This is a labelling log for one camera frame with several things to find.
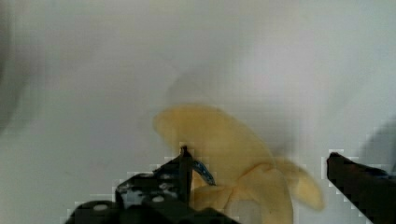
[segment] white surface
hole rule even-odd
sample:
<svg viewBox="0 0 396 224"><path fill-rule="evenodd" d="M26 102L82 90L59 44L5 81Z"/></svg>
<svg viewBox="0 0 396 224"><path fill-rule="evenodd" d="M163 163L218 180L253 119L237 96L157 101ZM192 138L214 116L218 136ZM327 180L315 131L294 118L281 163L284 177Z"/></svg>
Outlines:
<svg viewBox="0 0 396 224"><path fill-rule="evenodd" d="M373 162L361 148L396 116L394 1L1 4L1 223L63 223L76 202L112 199L128 172L172 156L152 117L191 102L224 108L318 179L326 210L296 203L295 223L367 222L323 164L343 149L390 167L391 148Z"/></svg>

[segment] white backdrop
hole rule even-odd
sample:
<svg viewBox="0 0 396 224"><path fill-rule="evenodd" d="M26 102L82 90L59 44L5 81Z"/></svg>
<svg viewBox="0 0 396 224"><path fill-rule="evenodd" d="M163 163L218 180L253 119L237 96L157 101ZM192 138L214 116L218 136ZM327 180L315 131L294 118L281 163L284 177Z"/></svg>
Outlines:
<svg viewBox="0 0 396 224"><path fill-rule="evenodd" d="M395 162L392 147L368 146L396 139L375 135L396 116L394 1L0 8L1 223L63 223L81 202L111 200L128 172L172 156L151 119L180 103L224 108L318 179L326 210L295 203L295 223L368 222L323 164L330 149Z"/></svg>

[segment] black object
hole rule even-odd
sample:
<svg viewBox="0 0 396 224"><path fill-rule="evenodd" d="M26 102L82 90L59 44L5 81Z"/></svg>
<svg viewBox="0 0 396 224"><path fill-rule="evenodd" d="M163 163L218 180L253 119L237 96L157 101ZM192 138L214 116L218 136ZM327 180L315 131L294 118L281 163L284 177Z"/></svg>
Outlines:
<svg viewBox="0 0 396 224"><path fill-rule="evenodd" d="M338 153L327 159L327 177L374 224L396 223L396 178Z"/></svg>
<svg viewBox="0 0 396 224"><path fill-rule="evenodd" d="M237 224L212 208L188 206L193 159L186 147L152 174L134 175L116 188L116 201L76 208L65 224Z"/></svg>

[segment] black mechanical part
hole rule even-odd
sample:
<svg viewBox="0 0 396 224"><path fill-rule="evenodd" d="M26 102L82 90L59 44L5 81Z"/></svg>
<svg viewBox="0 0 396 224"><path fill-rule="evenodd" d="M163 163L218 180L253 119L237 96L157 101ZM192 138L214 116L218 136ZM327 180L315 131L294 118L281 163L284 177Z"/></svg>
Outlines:
<svg viewBox="0 0 396 224"><path fill-rule="evenodd" d="M338 153L327 159L328 179L374 224L396 223L396 181L387 172Z"/></svg>
<svg viewBox="0 0 396 224"><path fill-rule="evenodd" d="M152 174L134 175L116 188L116 201L80 205L65 224L238 224L212 208L188 206L193 160L186 147Z"/></svg>

